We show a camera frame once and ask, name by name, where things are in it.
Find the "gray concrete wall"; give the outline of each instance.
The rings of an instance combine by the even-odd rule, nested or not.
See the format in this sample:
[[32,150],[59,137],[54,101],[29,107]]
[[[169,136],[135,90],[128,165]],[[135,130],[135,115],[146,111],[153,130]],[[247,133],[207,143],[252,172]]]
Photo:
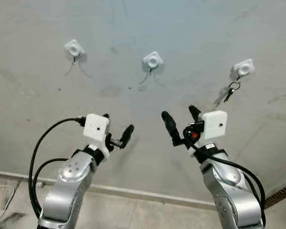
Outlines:
[[[63,52],[71,39],[87,52],[72,69]],[[152,51],[165,68],[139,87]],[[217,107],[230,68],[248,58],[256,72]],[[27,174],[37,139],[57,120],[109,113],[115,136],[136,129],[94,183],[210,200],[198,163],[172,147],[160,119],[168,110],[182,129],[190,104],[228,112],[219,146],[267,192],[286,181],[286,0],[0,0],[0,171]],[[37,164],[83,145],[82,129],[65,124]]]

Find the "key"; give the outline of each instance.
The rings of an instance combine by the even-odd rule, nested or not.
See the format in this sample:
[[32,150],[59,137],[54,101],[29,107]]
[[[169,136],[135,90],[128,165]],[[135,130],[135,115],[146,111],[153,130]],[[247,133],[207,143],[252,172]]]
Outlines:
[[235,91],[235,89],[230,88],[227,97],[224,100],[224,103],[227,102],[229,100],[229,98],[231,97],[231,95],[233,94],[233,92]]

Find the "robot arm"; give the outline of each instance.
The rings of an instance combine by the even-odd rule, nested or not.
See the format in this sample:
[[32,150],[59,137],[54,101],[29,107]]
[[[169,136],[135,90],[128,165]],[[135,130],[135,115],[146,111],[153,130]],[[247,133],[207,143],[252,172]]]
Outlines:
[[109,158],[113,146],[124,148],[134,126],[130,125],[120,140],[111,138],[109,116],[89,114],[85,119],[84,136],[90,145],[76,150],[59,169],[56,183],[48,193],[38,221],[40,229],[73,229],[98,165]]
[[230,162],[227,153],[211,141],[225,134],[226,113],[214,111],[201,115],[196,107],[189,109],[195,122],[184,129],[184,139],[180,138],[175,121],[167,112],[162,113],[162,119],[173,145],[185,145],[201,164],[204,183],[213,196],[222,227],[263,229],[261,204],[248,189],[242,170],[217,161]]

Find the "tiled floor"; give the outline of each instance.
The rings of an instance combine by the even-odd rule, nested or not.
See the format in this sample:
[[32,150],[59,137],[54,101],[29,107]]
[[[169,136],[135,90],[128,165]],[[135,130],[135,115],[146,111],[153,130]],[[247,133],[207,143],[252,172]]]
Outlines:
[[[50,187],[37,189],[41,202]],[[267,229],[286,229],[286,199],[266,211]],[[28,187],[21,182],[0,229],[36,228]],[[215,211],[87,192],[78,229],[220,229]]]

